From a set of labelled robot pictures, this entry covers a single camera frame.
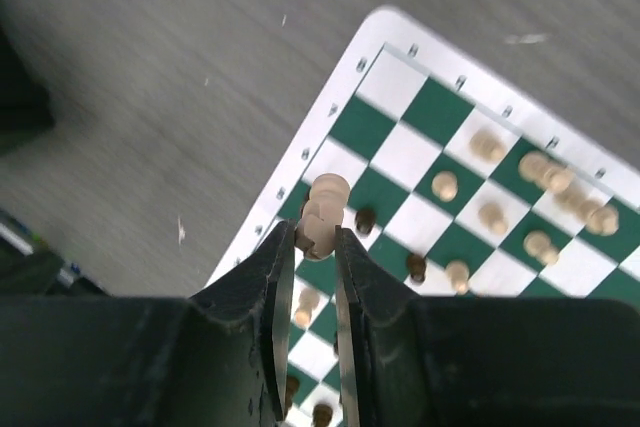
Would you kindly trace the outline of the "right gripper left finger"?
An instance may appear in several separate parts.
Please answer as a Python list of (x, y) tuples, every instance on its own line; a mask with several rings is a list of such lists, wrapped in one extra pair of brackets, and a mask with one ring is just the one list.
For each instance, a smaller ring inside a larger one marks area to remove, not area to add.
[(293, 221), (193, 296), (208, 321), (189, 376), (190, 426), (277, 426), (285, 417)]

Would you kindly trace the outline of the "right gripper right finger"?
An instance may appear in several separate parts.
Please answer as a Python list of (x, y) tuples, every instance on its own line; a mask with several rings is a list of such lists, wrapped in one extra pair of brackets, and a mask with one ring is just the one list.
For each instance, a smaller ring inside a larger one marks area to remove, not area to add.
[(417, 294), (336, 229), (341, 400), (349, 426), (426, 426), (430, 409), (409, 302)]

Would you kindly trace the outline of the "light wooden chess piece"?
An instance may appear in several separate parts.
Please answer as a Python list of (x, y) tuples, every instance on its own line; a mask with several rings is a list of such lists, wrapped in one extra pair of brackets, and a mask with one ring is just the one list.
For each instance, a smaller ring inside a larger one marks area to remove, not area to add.
[(295, 246), (310, 261), (321, 261), (335, 249), (335, 229), (344, 219), (351, 188), (340, 175), (325, 173), (317, 177), (304, 203), (296, 227)]

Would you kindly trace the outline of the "green white chess board mat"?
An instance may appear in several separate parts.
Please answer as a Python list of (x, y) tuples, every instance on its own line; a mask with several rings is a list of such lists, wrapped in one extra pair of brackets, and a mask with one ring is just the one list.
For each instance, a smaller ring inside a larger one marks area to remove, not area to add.
[(361, 24), (215, 277), (350, 185), (343, 226), (424, 296), (639, 309), (639, 173), (401, 10)]

